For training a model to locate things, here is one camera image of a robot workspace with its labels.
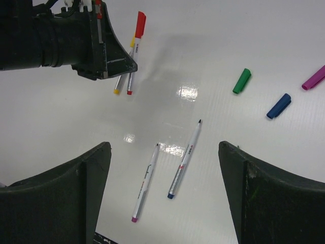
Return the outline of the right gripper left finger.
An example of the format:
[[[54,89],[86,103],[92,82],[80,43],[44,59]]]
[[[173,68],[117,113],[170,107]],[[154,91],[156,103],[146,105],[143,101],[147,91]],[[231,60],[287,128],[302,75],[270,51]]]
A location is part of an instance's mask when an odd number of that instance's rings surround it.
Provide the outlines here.
[[[102,142],[38,175],[1,185],[1,243],[94,243],[111,162]]]

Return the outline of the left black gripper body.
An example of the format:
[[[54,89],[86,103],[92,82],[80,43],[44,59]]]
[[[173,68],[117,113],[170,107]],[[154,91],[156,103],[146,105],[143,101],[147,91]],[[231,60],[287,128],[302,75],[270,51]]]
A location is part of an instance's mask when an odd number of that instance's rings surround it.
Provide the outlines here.
[[[106,76],[105,7],[103,1],[55,1],[35,7],[35,26],[42,49],[42,67],[70,65],[79,76]]]

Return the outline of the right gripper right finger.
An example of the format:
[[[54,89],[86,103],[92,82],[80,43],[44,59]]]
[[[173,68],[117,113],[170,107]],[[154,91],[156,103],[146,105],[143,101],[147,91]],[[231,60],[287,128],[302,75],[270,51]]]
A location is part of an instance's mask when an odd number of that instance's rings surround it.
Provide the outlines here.
[[[324,243],[324,183],[227,141],[218,156],[238,243]]]

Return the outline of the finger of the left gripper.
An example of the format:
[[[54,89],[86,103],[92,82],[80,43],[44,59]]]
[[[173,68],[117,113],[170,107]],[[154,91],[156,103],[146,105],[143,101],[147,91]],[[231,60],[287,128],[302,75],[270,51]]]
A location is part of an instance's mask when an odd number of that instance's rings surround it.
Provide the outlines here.
[[[136,72],[138,65],[117,39],[107,9],[103,1],[98,1],[97,27],[101,47],[98,61],[98,79],[114,78]]]

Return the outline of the yellow pen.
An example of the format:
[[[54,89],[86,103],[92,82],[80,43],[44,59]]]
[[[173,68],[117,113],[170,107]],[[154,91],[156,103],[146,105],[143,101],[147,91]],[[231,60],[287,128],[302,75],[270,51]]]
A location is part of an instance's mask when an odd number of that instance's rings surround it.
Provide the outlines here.
[[[134,48],[129,49],[130,57],[133,57],[133,51],[134,51]],[[126,78],[127,78],[127,74],[123,74],[118,77],[115,88],[114,88],[115,95],[119,95],[120,92],[122,91]]]

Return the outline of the red pen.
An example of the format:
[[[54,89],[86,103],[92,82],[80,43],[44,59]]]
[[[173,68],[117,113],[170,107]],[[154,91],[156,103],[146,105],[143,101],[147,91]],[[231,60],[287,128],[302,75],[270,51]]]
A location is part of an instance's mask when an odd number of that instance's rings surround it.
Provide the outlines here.
[[[135,38],[135,45],[133,51],[133,60],[138,63],[139,49],[141,39]],[[131,96],[133,94],[133,84],[135,82],[135,72],[130,73],[127,84],[127,95]]]

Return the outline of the red pen cap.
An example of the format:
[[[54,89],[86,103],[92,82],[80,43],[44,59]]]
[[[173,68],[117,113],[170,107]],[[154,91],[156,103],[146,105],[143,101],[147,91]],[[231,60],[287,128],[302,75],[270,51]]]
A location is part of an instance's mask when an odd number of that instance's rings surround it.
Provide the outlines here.
[[[136,31],[135,31],[135,38],[141,39],[144,34],[146,24],[146,15],[139,11],[138,12],[138,18],[137,18],[137,25],[136,25]]]

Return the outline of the pink pen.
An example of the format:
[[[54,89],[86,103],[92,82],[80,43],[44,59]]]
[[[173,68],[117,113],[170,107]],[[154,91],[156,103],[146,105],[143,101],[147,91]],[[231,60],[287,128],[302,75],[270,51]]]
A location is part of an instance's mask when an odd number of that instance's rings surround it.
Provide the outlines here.
[[[145,202],[145,199],[146,199],[146,196],[148,193],[149,184],[150,184],[150,181],[151,181],[151,178],[153,175],[153,171],[154,171],[154,168],[155,168],[155,165],[157,162],[159,149],[160,149],[160,145],[159,145],[159,143],[157,143],[155,145],[151,160],[146,168],[145,176],[142,181],[141,188],[140,188],[140,191],[139,191],[139,194],[137,197],[137,202],[136,202],[135,209],[134,209],[133,215],[132,215],[133,223],[136,223],[141,215],[141,211],[143,209],[144,202]]]

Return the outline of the blue pen cap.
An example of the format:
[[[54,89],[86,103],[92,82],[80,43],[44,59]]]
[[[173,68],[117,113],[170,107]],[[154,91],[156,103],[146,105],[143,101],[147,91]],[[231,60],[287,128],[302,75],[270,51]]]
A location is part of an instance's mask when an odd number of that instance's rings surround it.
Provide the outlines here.
[[[291,103],[291,96],[284,94],[281,99],[267,113],[267,118],[274,119],[278,117]]]

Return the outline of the purple pen cap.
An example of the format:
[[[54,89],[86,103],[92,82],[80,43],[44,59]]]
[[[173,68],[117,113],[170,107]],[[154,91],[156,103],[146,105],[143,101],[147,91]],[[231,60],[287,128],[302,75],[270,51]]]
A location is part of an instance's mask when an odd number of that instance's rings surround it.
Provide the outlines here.
[[[313,74],[307,81],[305,81],[301,87],[304,90],[310,90],[322,82],[324,80],[324,77],[324,66],[322,66],[315,74]]]

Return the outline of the yellow pen cap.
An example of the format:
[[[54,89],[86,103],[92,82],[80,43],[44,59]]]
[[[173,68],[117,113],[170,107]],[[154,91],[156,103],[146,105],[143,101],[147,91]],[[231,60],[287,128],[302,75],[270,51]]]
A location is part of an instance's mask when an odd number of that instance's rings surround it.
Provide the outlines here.
[[[135,36],[133,36],[132,41],[130,43],[130,48],[134,48],[135,45]]]

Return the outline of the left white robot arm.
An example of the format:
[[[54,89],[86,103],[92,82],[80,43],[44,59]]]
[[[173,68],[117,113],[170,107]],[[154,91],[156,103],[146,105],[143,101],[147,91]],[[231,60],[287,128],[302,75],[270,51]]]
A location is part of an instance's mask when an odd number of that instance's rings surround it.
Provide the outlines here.
[[[98,80],[135,72],[136,62],[113,31],[103,1],[1,1],[1,70],[70,65]]]

